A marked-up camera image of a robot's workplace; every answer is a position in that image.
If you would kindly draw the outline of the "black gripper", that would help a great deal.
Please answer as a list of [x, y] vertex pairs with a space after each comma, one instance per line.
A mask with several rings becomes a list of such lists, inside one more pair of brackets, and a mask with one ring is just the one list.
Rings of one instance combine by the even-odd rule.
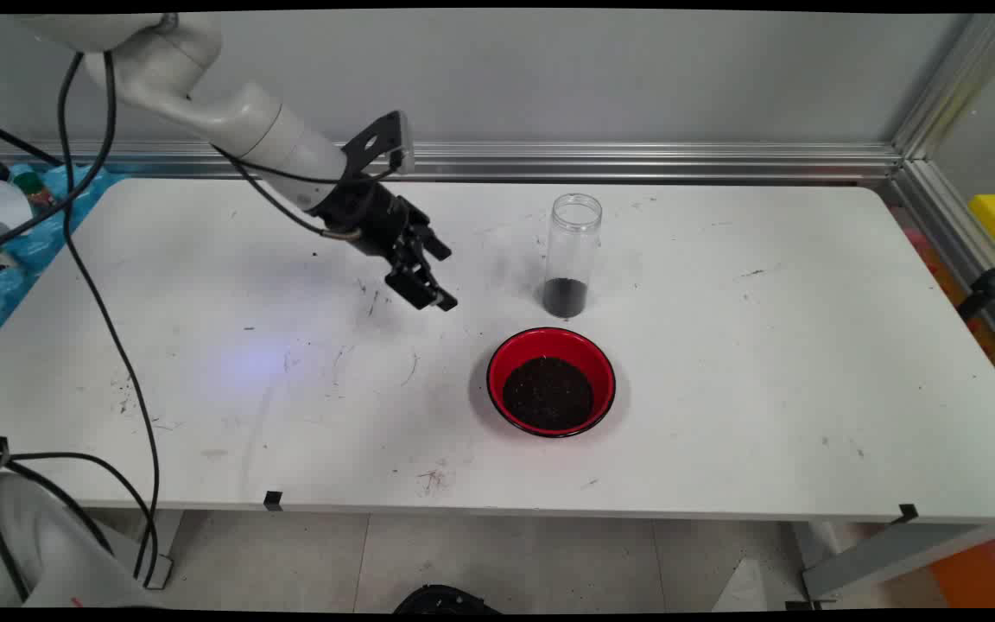
[[[431, 219], [381, 181], [364, 178], [338, 185], [314, 209], [330, 232], [347, 236], [364, 255], [390, 260], [384, 283], [412, 308], [450, 311], [459, 301], [432, 276], [429, 253], [442, 263], [453, 251], [431, 227]], [[419, 245], [402, 245], [403, 240]]]

